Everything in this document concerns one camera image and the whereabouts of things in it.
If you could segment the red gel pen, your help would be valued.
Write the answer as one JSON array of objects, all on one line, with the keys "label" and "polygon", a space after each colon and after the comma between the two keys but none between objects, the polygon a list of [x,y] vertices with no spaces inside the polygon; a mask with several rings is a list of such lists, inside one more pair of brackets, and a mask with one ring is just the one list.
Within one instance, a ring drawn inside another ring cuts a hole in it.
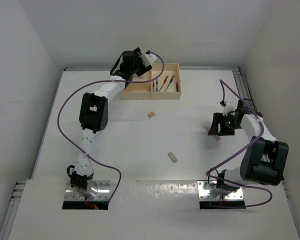
[{"label": "red gel pen", "polygon": [[168,78],[169,78],[168,75],[164,78],[164,80],[163,80],[163,82],[162,82],[162,85],[161,85],[161,87],[159,88],[158,92],[160,92],[160,91],[162,90],[162,88],[164,87],[164,85],[165,85],[165,83],[167,82]]}]

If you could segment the grey speckled eraser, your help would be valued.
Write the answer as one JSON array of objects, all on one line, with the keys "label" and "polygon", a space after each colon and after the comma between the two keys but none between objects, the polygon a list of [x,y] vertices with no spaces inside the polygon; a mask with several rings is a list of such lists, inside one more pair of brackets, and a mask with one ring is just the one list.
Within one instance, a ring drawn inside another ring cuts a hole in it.
[{"label": "grey speckled eraser", "polygon": [[173,163],[176,163],[178,161],[177,157],[172,152],[168,153],[168,157],[171,159]]}]

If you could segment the pink highlighter marker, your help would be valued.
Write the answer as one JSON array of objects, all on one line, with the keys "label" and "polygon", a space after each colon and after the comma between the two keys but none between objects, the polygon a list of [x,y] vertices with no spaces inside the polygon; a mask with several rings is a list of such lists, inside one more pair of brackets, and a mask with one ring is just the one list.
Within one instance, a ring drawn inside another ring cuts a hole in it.
[{"label": "pink highlighter marker", "polygon": [[[208,133],[211,129],[211,127],[208,125],[208,124],[204,124],[203,125],[203,128],[206,130],[206,132]],[[221,140],[221,137],[218,136],[218,135],[209,135],[210,137],[213,137],[216,141],[220,141]]]}]

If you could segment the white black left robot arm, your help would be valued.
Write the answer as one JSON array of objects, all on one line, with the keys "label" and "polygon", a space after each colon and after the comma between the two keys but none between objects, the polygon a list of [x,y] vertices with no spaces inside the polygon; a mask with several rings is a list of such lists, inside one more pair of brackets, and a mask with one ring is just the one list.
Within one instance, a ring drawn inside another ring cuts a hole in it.
[{"label": "white black left robot arm", "polygon": [[71,187],[75,187],[82,194],[97,193],[93,183],[92,161],[87,155],[92,149],[97,133],[104,130],[108,124],[109,101],[128,86],[126,81],[131,81],[133,75],[140,77],[150,71],[156,59],[150,51],[142,54],[140,48],[123,51],[110,71],[110,82],[92,93],[83,95],[79,113],[83,153],[79,155],[76,165],[70,166],[73,170],[69,174]]}]

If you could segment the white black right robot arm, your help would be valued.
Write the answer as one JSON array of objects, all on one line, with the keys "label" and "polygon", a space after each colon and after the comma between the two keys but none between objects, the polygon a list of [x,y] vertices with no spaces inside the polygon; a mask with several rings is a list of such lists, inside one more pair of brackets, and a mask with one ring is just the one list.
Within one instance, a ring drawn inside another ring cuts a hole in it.
[{"label": "white black right robot arm", "polygon": [[218,173],[216,189],[231,193],[252,184],[277,186],[283,180],[288,144],[278,141],[269,132],[260,112],[251,111],[252,100],[239,100],[236,108],[225,101],[220,104],[223,112],[213,114],[208,135],[233,136],[236,130],[242,129],[249,144],[239,167]]}]

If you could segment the small tan eraser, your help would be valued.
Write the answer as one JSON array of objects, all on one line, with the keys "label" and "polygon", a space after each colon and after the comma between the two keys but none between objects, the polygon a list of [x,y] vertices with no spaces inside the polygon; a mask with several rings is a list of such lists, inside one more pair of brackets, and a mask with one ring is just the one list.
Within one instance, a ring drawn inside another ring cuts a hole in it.
[{"label": "small tan eraser", "polygon": [[152,118],[152,117],[154,117],[155,116],[155,113],[152,111],[152,112],[150,112],[149,114],[148,114],[148,117],[149,118]]}]

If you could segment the blue gel pen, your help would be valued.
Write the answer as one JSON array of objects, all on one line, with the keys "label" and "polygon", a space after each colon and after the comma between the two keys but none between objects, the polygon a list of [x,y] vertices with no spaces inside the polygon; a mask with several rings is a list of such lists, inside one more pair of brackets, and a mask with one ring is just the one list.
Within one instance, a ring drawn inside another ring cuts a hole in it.
[{"label": "blue gel pen", "polygon": [[168,85],[166,86],[164,92],[167,92],[167,90],[169,89],[170,85],[172,84],[174,78],[175,78],[175,75],[173,75],[173,76],[171,77],[171,79],[169,80],[169,83],[168,83]]}]

